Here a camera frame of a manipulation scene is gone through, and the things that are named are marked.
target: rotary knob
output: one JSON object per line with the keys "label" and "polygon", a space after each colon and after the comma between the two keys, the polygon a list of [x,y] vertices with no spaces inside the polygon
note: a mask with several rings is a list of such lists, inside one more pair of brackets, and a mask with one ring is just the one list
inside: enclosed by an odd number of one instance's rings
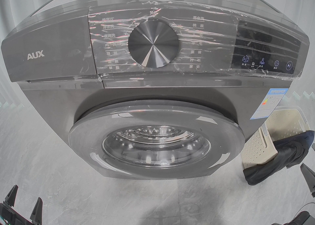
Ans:
{"label": "rotary knob", "polygon": [[135,27],[128,39],[132,58],[146,67],[161,67],[177,55],[179,40],[176,32],[165,22],[151,19]]}

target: washer door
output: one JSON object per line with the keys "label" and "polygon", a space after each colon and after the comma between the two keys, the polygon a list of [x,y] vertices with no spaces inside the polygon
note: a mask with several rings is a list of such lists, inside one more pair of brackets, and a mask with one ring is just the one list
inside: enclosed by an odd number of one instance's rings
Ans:
{"label": "washer door", "polygon": [[210,108],[139,100],[89,113],[73,125],[69,144],[104,176],[112,170],[127,178],[180,179],[212,174],[241,152],[245,138]]}

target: front-loading washing machine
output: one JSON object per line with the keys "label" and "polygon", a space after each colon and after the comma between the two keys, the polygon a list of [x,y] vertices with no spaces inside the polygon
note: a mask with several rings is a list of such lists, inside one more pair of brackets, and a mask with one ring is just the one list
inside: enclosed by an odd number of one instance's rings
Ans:
{"label": "front-loading washing machine", "polygon": [[262,0],[51,0],[1,46],[59,137],[129,179],[206,176],[233,160],[308,48]]}

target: aux logo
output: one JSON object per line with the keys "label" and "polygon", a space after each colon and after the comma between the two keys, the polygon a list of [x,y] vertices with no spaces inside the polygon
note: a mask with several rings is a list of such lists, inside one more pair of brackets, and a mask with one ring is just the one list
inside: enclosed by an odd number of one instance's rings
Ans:
{"label": "aux logo", "polygon": [[44,57],[45,55],[42,52],[43,52],[43,50],[37,51],[35,54],[34,53],[28,54],[27,55],[27,60],[29,60],[29,59],[37,59],[39,57]]}

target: laundry basket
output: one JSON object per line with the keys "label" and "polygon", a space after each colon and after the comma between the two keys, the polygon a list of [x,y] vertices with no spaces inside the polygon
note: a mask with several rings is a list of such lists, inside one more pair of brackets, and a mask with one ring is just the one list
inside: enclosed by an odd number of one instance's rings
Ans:
{"label": "laundry basket", "polygon": [[309,130],[300,107],[278,106],[246,142],[242,152],[244,168],[265,164],[277,155],[273,141]]}

